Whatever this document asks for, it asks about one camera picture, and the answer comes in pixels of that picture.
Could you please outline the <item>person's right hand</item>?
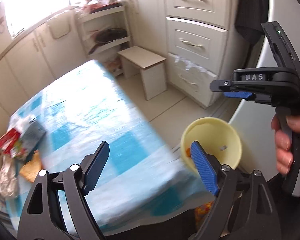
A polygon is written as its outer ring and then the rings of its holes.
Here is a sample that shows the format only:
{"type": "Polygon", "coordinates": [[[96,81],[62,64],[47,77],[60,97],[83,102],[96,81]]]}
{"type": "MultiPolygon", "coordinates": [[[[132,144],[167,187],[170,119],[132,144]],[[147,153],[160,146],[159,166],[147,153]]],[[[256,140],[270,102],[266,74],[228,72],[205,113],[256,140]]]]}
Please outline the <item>person's right hand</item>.
{"type": "MultiPolygon", "coordinates": [[[[288,116],[286,121],[288,127],[291,128],[293,132],[300,133],[300,115],[288,116]]],[[[292,140],[281,129],[277,115],[272,119],[271,128],[275,131],[277,170],[280,174],[286,175],[289,172],[293,161],[293,155],[290,151],[292,140]]]]}

